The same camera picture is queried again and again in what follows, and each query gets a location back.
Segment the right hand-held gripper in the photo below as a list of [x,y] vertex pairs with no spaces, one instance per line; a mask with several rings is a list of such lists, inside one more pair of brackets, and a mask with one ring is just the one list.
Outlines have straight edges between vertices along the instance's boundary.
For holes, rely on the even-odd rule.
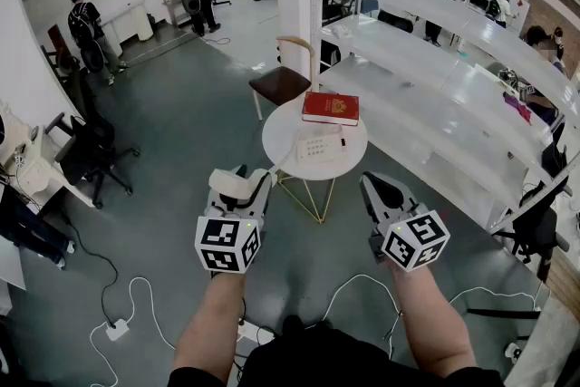
[[[378,224],[369,238],[378,263],[389,259],[410,272],[440,257],[450,232],[436,210],[428,211],[423,204],[416,207],[418,203],[406,185],[378,172],[365,171],[360,188],[367,213]],[[382,213],[403,214],[396,220],[382,221]]]

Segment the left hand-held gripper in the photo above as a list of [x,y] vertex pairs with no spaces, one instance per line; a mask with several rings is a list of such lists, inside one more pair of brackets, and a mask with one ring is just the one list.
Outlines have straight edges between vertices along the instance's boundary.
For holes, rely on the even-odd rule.
[[[267,169],[256,169],[249,181],[253,188],[247,207],[251,218],[198,217],[195,249],[201,265],[209,272],[244,274],[262,245],[262,217],[273,187],[273,174]],[[210,193],[206,215],[226,216],[230,207],[230,197]]]

